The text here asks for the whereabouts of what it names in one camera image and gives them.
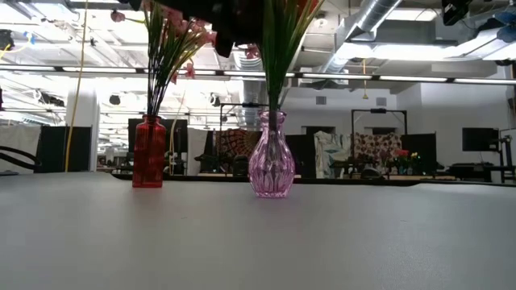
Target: white column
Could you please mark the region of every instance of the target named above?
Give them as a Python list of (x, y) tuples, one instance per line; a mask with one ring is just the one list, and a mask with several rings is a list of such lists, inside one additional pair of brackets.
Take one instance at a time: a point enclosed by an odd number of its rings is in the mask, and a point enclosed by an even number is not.
[[(68, 101), (66, 102), (66, 123), (72, 124), (73, 104), (77, 91), (77, 79), (69, 83)], [(73, 126), (91, 127), (91, 144), (89, 147), (89, 170), (97, 170), (98, 124), (100, 122), (100, 102), (97, 98), (95, 80), (82, 79), (79, 100)]]

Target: ceiling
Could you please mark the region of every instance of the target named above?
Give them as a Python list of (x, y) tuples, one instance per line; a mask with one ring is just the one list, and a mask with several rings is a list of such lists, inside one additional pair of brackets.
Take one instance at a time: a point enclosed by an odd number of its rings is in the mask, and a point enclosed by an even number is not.
[[(146, 56), (147, 32), (142, 24), (124, 21), (114, 23), (110, 19), (110, 8), (119, 8), (127, 18), (143, 19), (141, 12), (135, 12), (122, 6), (116, 1), (90, 1), (91, 9), (88, 10), (86, 45), (85, 45), (85, 66), (87, 67), (116, 67), (116, 68), (144, 68), (148, 62)], [(502, 1), (483, 2), (473, 1), (470, 6), (472, 15), (485, 15), (490, 11), (506, 5)], [(36, 64), (47, 66), (78, 66), (81, 59), (81, 36), (83, 32), (82, 23), (85, 11), (81, 9), (83, 2), (74, 0), (64, 2), (60, 0), (34, 0), (17, 2), (0, 0), (0, 29), (13, 31), (15, 49), (22, 48), (17, 53), (6, 53), (0, 60), (0, 64)], [(310, 25), (302, 44), (302, 50), (296, 59), (294, 69), (318, 71), (333, 56), (337, 47), (335, 46), (335, 33), (339, 30), (342, 20), (355, 14), (360, 9), (360, 0), (326, 0), (322, 6), (325, 25), (319, 22)], [(378, 35), (381, 37), (390, 34), (404, 35), (400, 27), (416, 27), (432, 25), (432, 31), (439, 35), (452, 35), (452, 33), (441, 33), (440, 31), (453, 31), (454, 35), (461, 35), (463, 38), (472, 38), (473, 31), (464, 28), (466, 24), (457, 25), (443, 29), (440, 21), (440, 1), (404, 1), (382, 24)], [(26, 33), (34, 35), (34, 42), (28, 43)], [(458, 44), (468, 39), (454, 39)], [(235, 48), (229, 58), (217, 56), (210, 45), (206, 45), (194, 57), (195, 68), (208, 69), (236, 69), (234, 57), (241, 54)], [(437, 62), (437, 61), (408, 61), (408, 60), (387, 60), (371, 58), (351, 59), (344, 66), (344, 72), (350, 73), (382, 73), (402, 75), (425, 75), (425, 76), (463, 76), (463, 77), (487, 77), (496, 68), (492, 61), (473, 60)], [(109, 138), (110, 134), (124, 135), (124, 128), (127, 127), (127, 118), (139, 115), (146, 105), (146, 81), (137, 77), (93, 77), (98, 83), (98, 97), (101, 100), (101, 111), (133, 112), (133, 114), (103, 114), (101, 116), (101, 130), (103, 137)], [(45, 124), (59, 124), (64, 121), (62, 107), (44, 104), (38, 101), (43, 92), (67, 102), (70, 88), (76, 84), (76, 79), (61, 76), (40, 74), (20, 74), (0, 71), (0, 86), (4, 90), (4, 107), (17, 109), (55, 109), (57, 113), (7, 113), (0, 112), (0, 120), (5, 122), (37, 122)], [(395, 82), (372, 82), (367, 83), (370, 89), (395, 89), (398, 84)], [(349, 81), (343, 88), (348, 91), (362, 89), (363, 81)], [(179, 80), (177, 85), (171, 85), (166, 93), (162, 105), (162, 111), (170, 115), (177, 112), (197, 114), (189, 116), (191, 124), (200, 127), (214, 126), (218, 124), (218, 108), (210, 104), (210, 97), (216, 95), (221, 102), (240, 103), (243, 100), (243, 82), (231, 81), (210, 81), (210, 80)], [(111, 105), (111, 95), (118, 95), (121, 103), (118, 106)], [(295, 103), (290, 99), (285, 103)], [(314, 106), (308, 101), (297, 103), (299, 110), (309, 110)], [(242, 113), (239, 107), (225, 106), (223, 111), (229, 115), (228, 126), (240, 126), (238, 116)], [(107, 127), (119, 126), (116, 133), (108, 131)]]

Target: wall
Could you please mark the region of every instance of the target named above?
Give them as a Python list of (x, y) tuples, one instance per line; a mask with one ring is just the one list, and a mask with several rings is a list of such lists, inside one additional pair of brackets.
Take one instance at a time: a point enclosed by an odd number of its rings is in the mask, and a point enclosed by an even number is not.
[[(503, 69), (491, 76), (505, 78)], [(397, 96), (397, 106), (409, 111), (409, 132), (437, 133), (437, 160), (441, 164), (485, 162), (499, 164), (498, 154), (462, 152), (463, 127), (510, 126), (503, 85), (414, 85)]]
[[(302, 126), (334, 126), (337, 134), (351, 134), (352, 109), (376, 108), (377, 97), (387, 97), (386, 109), (397, 109), (397, 96), (388, 89), (368, 89), (368, 99), (363, 99), (364, 90), (292, 88), (285, 99), (283, 110), (287, 113), (284, 130), (288, 135), (299, 135)], [(327, 97), (325, 106), (315, 105), (315, 96)], [(403, 115), (355, 113), (355, 131), (368, 132), (368, 127), (396, 127), (403, 130)]]

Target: monitor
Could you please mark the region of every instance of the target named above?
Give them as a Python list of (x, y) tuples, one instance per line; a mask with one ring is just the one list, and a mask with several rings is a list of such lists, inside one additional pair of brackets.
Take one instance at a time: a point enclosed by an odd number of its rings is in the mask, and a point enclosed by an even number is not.
[(498, 151), (498, 129), (462, 128), (462, 151)]

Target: table surface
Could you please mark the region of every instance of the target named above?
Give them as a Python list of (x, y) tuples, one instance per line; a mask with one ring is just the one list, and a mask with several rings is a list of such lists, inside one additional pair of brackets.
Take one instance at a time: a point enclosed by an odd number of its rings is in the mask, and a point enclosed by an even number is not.
[(515, 289), (516, 191), (0, 177), (0, 288)]

